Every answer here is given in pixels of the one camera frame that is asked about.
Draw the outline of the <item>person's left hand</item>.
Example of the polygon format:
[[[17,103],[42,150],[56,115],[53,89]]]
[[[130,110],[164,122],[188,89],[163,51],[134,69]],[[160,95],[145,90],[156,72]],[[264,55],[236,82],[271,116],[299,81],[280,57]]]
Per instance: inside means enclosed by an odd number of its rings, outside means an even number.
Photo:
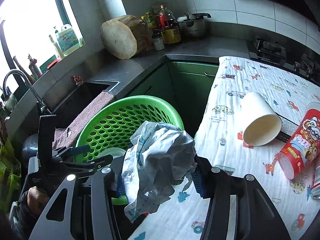
[[[39,216],[42,213],[49,200],[50,198],[47,196],[47,194],[42,189],[36,186],[31,187],[28,190],[28,208],[36,216]]]

